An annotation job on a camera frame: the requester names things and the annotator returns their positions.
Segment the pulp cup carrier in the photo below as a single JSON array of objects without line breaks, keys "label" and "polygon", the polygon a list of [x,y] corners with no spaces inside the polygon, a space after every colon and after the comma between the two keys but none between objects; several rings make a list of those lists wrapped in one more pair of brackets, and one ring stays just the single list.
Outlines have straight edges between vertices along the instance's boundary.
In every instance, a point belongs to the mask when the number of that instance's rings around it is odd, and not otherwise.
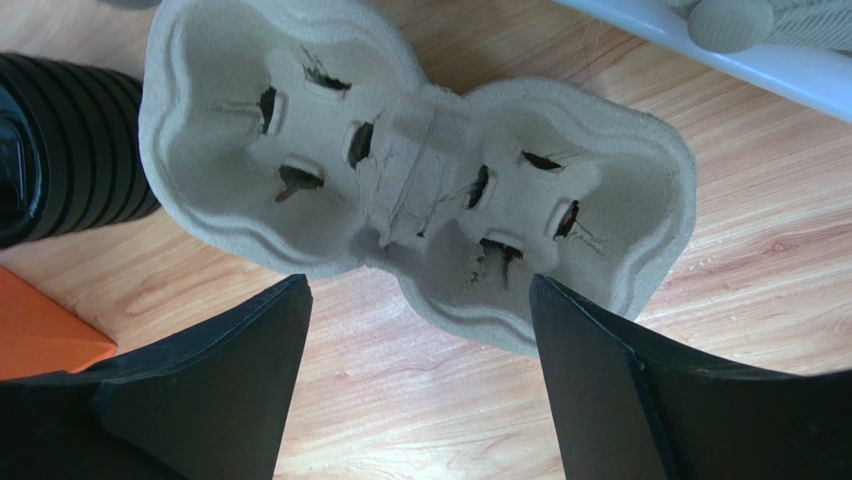
[{"label": "pulp cup carrier", "polygon": [[161,3],[139,144],[199,240],[313,278],[384,270],[435,326],[527,356],[535,275],[634,319],[696,221],[668,123],[543,77],[456,94],[362,1]]}]

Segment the orange paper bag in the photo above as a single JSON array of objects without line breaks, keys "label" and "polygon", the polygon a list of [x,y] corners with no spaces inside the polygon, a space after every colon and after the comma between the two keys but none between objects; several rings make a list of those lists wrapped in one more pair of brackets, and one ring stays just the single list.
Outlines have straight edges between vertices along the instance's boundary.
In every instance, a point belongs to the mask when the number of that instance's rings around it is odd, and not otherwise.
[{"label": "orange paper bag", "polygon": [[6,268],[1,269],[1,379],[77,373],[117,345]]}]

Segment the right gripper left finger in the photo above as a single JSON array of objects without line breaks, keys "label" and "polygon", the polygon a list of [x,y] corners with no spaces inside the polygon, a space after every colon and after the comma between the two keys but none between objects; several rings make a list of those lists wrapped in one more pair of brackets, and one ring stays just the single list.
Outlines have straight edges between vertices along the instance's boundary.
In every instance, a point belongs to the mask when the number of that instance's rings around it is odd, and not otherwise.
[{"label": "right gripper left finger", "polygon": [[313,298],[290,276],[78,372],[1,385],[5,479],[269,479]]}]

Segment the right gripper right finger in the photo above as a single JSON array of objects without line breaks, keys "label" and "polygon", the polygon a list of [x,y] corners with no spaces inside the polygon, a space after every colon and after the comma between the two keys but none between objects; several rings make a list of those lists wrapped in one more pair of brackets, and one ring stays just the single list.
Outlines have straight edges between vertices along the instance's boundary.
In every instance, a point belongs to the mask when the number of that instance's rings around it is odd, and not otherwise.
[{"label": "right gripper right finger", "polygon": [[569,479],[847,479],[851,374],[679,343],[536,276],[534,333]]}]

